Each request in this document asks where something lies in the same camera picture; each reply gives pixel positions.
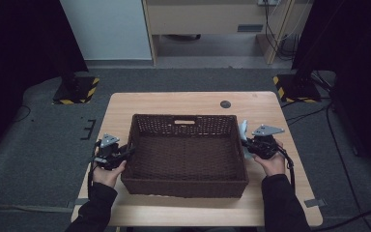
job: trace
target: basket handle hole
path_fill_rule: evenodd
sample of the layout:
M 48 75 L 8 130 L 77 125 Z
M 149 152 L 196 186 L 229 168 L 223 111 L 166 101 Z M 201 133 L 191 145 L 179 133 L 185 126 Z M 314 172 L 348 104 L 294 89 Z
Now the basket handle hole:
M 192 124 L 195 125 L 193 120 L 174 120 L 174 124 Z

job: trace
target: yellow and black hazard tape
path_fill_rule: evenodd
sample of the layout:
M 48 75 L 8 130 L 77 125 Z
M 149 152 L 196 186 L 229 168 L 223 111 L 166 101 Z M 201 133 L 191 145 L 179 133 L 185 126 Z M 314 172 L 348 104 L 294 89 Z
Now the yellow and black hazard tape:
M 87 103 L 87 102 L 89 102 L 92 99 L 93 94 L 95 94 L 96 87 L 98 87 L 99 80 L 100 80 L 99 78 L 94 78 L 93 79 L 92 86 L 91 86 L 89 92 L 87 93 L 87 97 L 85 99 L 80 99 L 80 100 L 62 99 L 62 100 L 53 101 L 53 104 L 74 104 L 74 103 Z
M 276 90 L 278 91 L 278 95 L 281 98 L 283 102 L 308 102 L 308 103 L 313 103 L 313 102 L 318 102 L 319 99 L 310 99 L 310 98 L 287 98 L 285 96 L 285 91 L 280 84 L 278 76 L 273 77 L 273 83 L 275 84 Z

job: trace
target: wire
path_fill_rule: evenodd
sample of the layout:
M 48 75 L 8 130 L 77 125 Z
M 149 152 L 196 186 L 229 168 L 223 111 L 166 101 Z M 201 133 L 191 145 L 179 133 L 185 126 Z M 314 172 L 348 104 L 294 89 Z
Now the wire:
M 335 225 L 332 225 L 332 226 L 329 226 L 329 227 L 325 227 L 325 228 L 320 228 L 320 229 L 314 229 L 314 230 L 312 230 L 312 231 L 325 231 L 325 230 L 336 229 L 336 228 L 338 228 L 338 227 L 341 227 L 341 226 L 343 226 L 343 225 L 346 225 L 346 224 L 348 224 L 348 223 L 351 223 L 352 221 L 355 221 L 355 220 L 357 220 L 357 219 L 359 219 L 359 218 L 362 218 L 362 217 L 365 217 L 365 216 L 368 216 L 368 215 L 371 215 L 371 211 L 368 211 L 368 212 L 365 212 L 365 213 L 360 214 L 360 215 L 358 215 L 358 216 L 352 217 L 352 218 L 350 218 L 350 219 L 347 219 L 347 220 L 345 220 L 345 221 L 343 221 L 343 222 L 340 222 L 340 223 L 337 223 L 337 224 L 335 224 Z
M 284 156 L 284 158 L 287 160 L 287 168 L 289 169 L 289 173 L 290 173 L 290 176 L 291 176 L 291 187 L 292 189 L 294 190 L 294 192 L 296 191 L 296 188 L 295 188 L 295 172 L 294 172 L 294 162 L 292 161 L 292 159 L 288 156 L 288 153 L 285 149 L 281 148 L 278 146 L 278 151 L 282 154 L 282 156 Z
M 317 111 L 314 111 L 314 112 L 311 112 L 311 113 L 307 113 L 307 114 L 302 114 L 302 115 L 300 115 L 300 116 L 297 116 L 297 117 L 294 117 L 294 118 L 287 119 L 287 120 L 286 120 L 287 122 L 290 121 L 290 120 L 297 119 L 296 121 L 294 121 L 294 122 L 288 124 L 288 127 L 289 127 L 289 126 L 292 126 L 292 125 L 293 125 L 294 123 L 296 123 L 297 121 L 302 120 L 302 119 L 304 119 L 304 118 L 306 118 L 306 117 L 308 117 L 308 116 L 310 116 L 310 115 L 317 114 L 317 113 L 319 113 L 319 112 L 321 112 L 321 111 L 324 111 L 324 109 L 325 109 L 325 107 L 322 107 L 321 109 L 318 109 Z
M 18 122 L 24 120 L 25 118 L 27 118 L 27 117 L 29 116 L 29 114 L 31 114 L 31 111 L 32 111 L 32 110 L 31 110 L 31 108 L 29 108 L 27 105 L 21 105 L 20 107 L 24 107 L 24 108 L 28 109 L 28 113 L 27 113 L 26 116 L 24 116 L 23 118 L 18 119 L 18 120 L 14 120 L 13 123 L 18 123 Z
M 278 47 L 278 52 L 280 55 L 289 57 L 290 60 L 294 60 L 296 54 L 296 46 L 297 46 L 297 36 L 294 37 L 294 44 L 291 51 L 285 49 L 286 41 L 282 41 Z
M 309 2 L 310 2 L 310 0 L 308 0 L 308 1 L 306 2 L 305 7 L 303 8 L 302 13 L 300 14 L 300 18 L 298 19 L 297 24 L 295 25 L 294 29 L 292 29 L 292 32 L 291 32 L 290 34 L 288 34 L 288 36 L 282 38 L 281 40 L 277 40 L 276 38 L 273 38 L 276 42 L 284 41 L 284 40 L 288 39 L 290 36 L 292 36 L 292 35 L 294 34 L 295 30 L 297 30 L 298 25 L 300 25 L 300 20 L 302 19 L 303 14 L 305 13 L 306 7 L 309 5 Z M 268 0 L 264 0 L 264 3 L 265 3 L 265 6 L 266 6 L 266 7 L 270 5 L 269 2 L 268 2 Z M 275 8 L 273 9 L 273 12 L 271 13 L 270 16 L 273 15 L 273 13 L 275 12 L 275 10 L 276 10 L 276 8 L 279 6 L 279 4 L 280 4 L 280 1 L 279 1 L 279 3 L 275 6 Z
M 99 139 L 99 141 L 97 141 L 95 143 L 95 145 L 93 145 L 92 156 L 91 156 L 91 160 L 90 160 L 90 168 L 89 168 L 89 173 L 87 175 L 87 195 L 88 195 L 89 199 L 92 199 L 91 196 L 92 196 L 92 188 L 93 188 L 93 172 L 98 167 L 98 165 L 96 165 L 94 167 L 95 157 L 96 157 L 96 149 L 98 147 L 100 147 L 100 144 L 101 144 L 101 139 Z
M 291 59 L 285 59 L 285 58 L 279 56 L 278 49 L 276 49 L 276 47 L 272 44 L 272 42 L 271 42 L 270 39 L 268 38 L 268 29 L 270 29 L 271 36 L 272 36 L 273 40 L 276 41 L 276 38 L 275 38 L 275 36 L 273 35 L 273 31 L 272 31 L 272 29 L 271 29 L 271 27 L 270 27 L 269 20 L 268 20 L 268 18 L 269 18 L 269 10 L 270 10 L 269 6 L 270 6 L 270 5 L 269 5 L 269 3 L 268 3 L 268 0 L 264 0 L 264 3 L 265 3 L 265 19 L 266 19 L 265 38 L 267 39 L 268 43 L 270 44 L 270 46 L 272 47 L 273 51 L 275 52 L 276 56 L 277 56 L 279 59 L 281 59 L 281 60 L 283 60 L 283 61 L 289 61 L 289 60 L 291 60 Z
M 292 32 L 286 38 L 290 37 L 292 34 L 294 34 L 295 30 L 297 30 L 297 27 L 298 27 L 298 25 L 300 25 L 300 20 L 302 19 L 303 14 L 305 13 L 306 7 L 309 5 L 309 2 L 310 2 L 310 0 L 308 0 L 306 2 L 305 7 L 303 8 L 302 13 L 300 14 L 300 19 L 298 19 L 297 24 L 295 25 L 294 29 L 292 29 Z
M 71 213 L 73 209 L 50 206 L 0 205 L 0 211 L 26 211 L 37 213 Z
M 334 134 L 333 129 L 332 129 L 332 125 L 330 123 L 329 109 L 332 106 L 332 104 L 333 104 L 333 101 L 331 101 L 330 104 L 328 105 L 327 112 L 326 112 L 330 135 L 332 136 L 333 142 L 334 142 L 335 147 L 336 147 L 336 151 L 337 151 L 337 153 L 339 155 L 339 158 L 341 160 L 342 167 L 343 167 L 343 169 L 345 171 L 346 179 L 348 180 L 348 184 L 349 184 L 349 187 L 350 187 L 351 192 L 352 192 L 352 196 L 354 197 L 355 203 L 357 204 L 357 209 L 359 210 L 359 214 L 362 215 L 360 204 L 359 204 L 359 202 L 357 200 L 357 195 L 355 194 L 355 190 L 354 190 L 354 186 L 353 186 L 352 181 L 351 181 L 351 177 L 349 176 L 348 168 L 346 167 L 345 161 L 343 160 L 342 153 L 340 152 L 340 149 L 339 149 L 339 146 L 338 146 L 338 142 L 336 140 L 335 134 Z M 371 225 L 369 224 L 369 222 L 366 220 L 366 218 L 364 216 L 362 216 L 362 218 L 363 218 L 363 221 L 366 223 L 366 225 L 369 227 L 369 229 L 371 231 Z
M 295 56 L 297 55 L 297 46 L 300 45 L 300 36 L 299 35 L 295 35 L 294 37 L 294 47 L 292 48 L 292 53 L 293 53 L 293 59 L 295 58 Z
M 314 78 L 312 78 L 312 80 L 318 84 L 319 86 L 321 86 L 325 91 L 327 91 L 328 93 L 332 90 L 332 87 L 322 78 L 321 74 L 319 73 L 319 71 L 316 71 L 317 74 L 315 74 L 314 72 L 312 72 L 311 76 L 314 76 L 316 78 L 318 78 L 318 80 L 315 80 Z
M 329 100 L 330 97 L 320 97 L 319 99 L 321 99 L 321 100 Z M 312 98 L 304 98 L 304 99 L 301 99 L 301 100 L 302 100 L 302 101 L 307 101 L 307 100 L 315 100 L 315 99 L 312 99 Z M 286 103 L 286 104 L 282 105 L 281 108 L 284 108 L 284 107 L 286 107 L 286 106 L 288 106 L 288 105 L 291 105 L 291 104 L 293 104 L 293 103 L 302 102 L 302 101 L 292 101 L 292 102 L 289 102 L 289 103 Z

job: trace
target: brown wicker basket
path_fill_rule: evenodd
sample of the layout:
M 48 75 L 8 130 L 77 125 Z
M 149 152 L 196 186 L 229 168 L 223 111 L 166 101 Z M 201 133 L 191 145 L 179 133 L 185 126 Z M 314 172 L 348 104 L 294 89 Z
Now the brown wicker basket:
M 135 114 L 128 147 L 131 194 L 239 198 L 248 184 L 234 115 Z

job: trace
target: wooden table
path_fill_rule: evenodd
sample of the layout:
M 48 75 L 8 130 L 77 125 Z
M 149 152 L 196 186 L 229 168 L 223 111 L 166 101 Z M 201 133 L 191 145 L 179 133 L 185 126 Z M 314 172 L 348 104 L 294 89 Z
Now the wooden table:
M 231 107 L 220 103 L 229 101 Z M 305 200 L 314 199 L 303 170 L 293 138 L 286 124 L 277 97 L 272 92 L 187 92 L 187 93 L 118 93 L 107 107 L 99 138 L 104 133 L 119 137 L 120 144 L 128 142 L 129 126 L 134 113 L 140 114 L 218 114 L 237 115 L 239 123 L 248 121 L 247 135 L 261 124 L 285 129 L 274 137 L 295 164 L 297 197 L 311 226 L 322 224 L 318 207 L 306 208 Z M 253 159 L 246 160 L 249 184 L 240 199 L 180 198 L 166 196 L 130 195 L 120 179 L 119 192 L 109 225 L 112 226 L 263 226 L 264 205 L 261 181 L 264 170 Z M 78 198 L 87 198 L 87 175 Z M 71 220 L 77 217 L 75 206 Z

